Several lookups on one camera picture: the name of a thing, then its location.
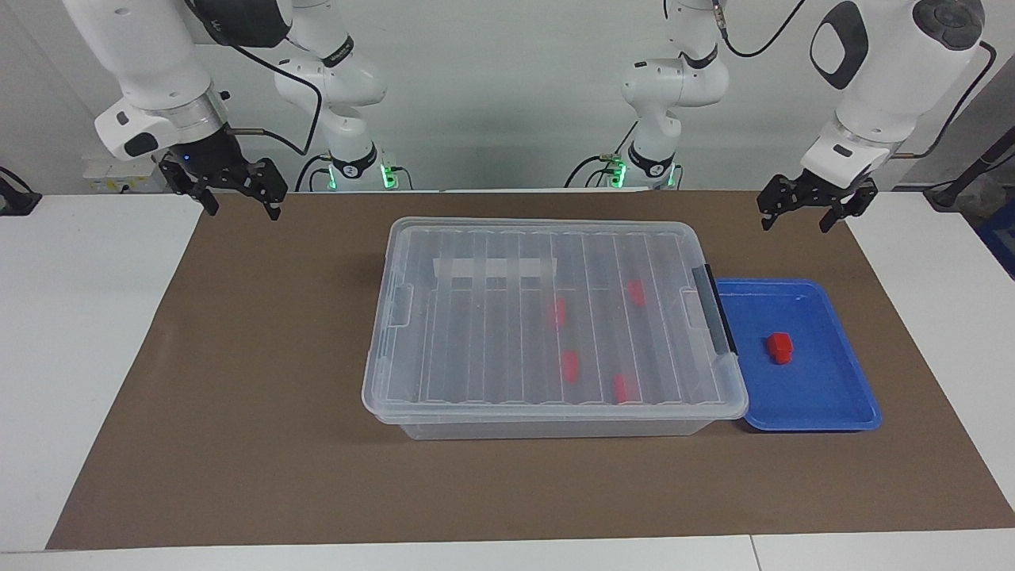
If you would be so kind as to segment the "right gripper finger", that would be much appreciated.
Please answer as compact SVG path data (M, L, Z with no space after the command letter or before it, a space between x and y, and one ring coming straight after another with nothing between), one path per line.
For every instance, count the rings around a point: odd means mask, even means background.
M214 217L219 209L219 203L206 181L191 179L184 167L178 163L162 163L162 174L166 179L170 191L180 196L188 196L202 206L204 213Z
M261 203L270 220L278 220L282 214L282 202L287 192L289 186L272 159L247 163L247 197Z

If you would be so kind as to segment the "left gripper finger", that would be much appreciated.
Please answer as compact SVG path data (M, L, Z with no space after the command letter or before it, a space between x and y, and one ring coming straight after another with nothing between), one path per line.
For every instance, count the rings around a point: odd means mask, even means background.
M848 200L842 201L834 198L833 203L822 217L822 232L829 232L840 220L863 216L878 192L879 189L874 181L863 181Z
M757 196L757 208L761 214L761 227L769 231L780 214L785 213L784 202L795 197L796 182L786 176L773 176Z

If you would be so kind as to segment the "blue plastic tray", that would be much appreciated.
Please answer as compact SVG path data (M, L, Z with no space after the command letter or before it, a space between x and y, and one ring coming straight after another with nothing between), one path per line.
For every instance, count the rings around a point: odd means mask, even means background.
M748 392L745 420L759 431L873 431L883 416L825 289L805 279L723 278L722 307ZM790 364L766 339L789 333Z

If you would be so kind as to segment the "black stand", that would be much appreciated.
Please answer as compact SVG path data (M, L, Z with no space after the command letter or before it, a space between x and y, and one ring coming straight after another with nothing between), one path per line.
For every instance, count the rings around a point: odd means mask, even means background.
M994 141L982 156L959 176L931 185L923 191L924 198L936 211L953 211L958 196L984 174L994 172L1015 159L1015 125Z

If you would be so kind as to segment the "blue crate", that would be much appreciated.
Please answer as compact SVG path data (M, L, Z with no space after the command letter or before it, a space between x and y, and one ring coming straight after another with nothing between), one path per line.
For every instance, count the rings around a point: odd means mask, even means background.
M983 221L975 234L1015 281L1015 198Z

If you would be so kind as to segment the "black clamp object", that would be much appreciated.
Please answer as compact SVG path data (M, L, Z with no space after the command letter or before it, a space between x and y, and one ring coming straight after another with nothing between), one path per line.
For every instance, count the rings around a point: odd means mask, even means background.
M0 166L0 217L24 217L33 212L43 195L25 180Z

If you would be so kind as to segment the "brown table mat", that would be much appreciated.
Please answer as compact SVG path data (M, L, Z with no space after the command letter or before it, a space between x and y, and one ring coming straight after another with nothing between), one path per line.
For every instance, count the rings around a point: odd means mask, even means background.
M1015 527L1015 511L845 224L766 232L745 191L226 194L200 216L48 548L825 534ZM691 225L718 276L826 289L874 431L414 441L360 399L403 217Z

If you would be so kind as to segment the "white wall power outlet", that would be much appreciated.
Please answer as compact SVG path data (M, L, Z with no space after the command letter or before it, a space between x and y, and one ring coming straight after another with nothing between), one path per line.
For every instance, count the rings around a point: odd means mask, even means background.
M166 179L151 159L86 161L82 177L97 193L163 194L168 193Z

